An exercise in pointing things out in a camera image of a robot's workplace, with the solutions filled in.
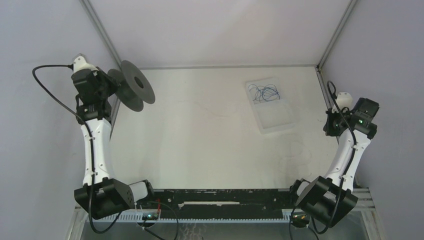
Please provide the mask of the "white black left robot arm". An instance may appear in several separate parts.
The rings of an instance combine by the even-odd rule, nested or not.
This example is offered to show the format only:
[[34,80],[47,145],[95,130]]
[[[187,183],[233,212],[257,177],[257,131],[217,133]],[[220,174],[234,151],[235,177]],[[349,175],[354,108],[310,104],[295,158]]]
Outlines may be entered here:
[[129,210],[137,202],[149,209],[157,200],[147,179],[132,184],[115,179],[110,152],[112,106],[108,98],[116,95],[131,110],[141,111],[144,102],[130,87],[140,77],[142,73],[125,75],[117,69],[107,73],[83,69],[71,77],[78,91],[76,101],[82,102],[76,107],[76,119],[85,149],[83,184],[74,190],[74,199],[95,220]]

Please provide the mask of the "dark grey perforated spool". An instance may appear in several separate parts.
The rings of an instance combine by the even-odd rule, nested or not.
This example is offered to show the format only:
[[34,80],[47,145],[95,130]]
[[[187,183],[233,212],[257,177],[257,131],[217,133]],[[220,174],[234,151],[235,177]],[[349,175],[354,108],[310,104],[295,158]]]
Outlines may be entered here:
[[107,72],[118,84],[115,92],[118,99],[134,112],[141,112],[145,103],[153,104],[156,101],[154,90],[141,70],[128,60],[122,61],[120,68]]

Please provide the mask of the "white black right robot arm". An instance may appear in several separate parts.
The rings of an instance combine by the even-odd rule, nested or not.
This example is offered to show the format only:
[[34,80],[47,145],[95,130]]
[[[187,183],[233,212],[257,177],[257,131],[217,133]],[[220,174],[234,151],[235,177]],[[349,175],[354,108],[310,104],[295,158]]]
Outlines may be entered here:
[[353,108],[340,106],[335,99],[325,112],[326,136],[339,138],[333,161],[324,176],[296,180],[289,194],[289,203],[309,215],[314,225],[320,222],[325,229],[332,228],[357,205],[354,178],[364,151],[377,133],[372,121],[379,109],[379,103],[361,97]]

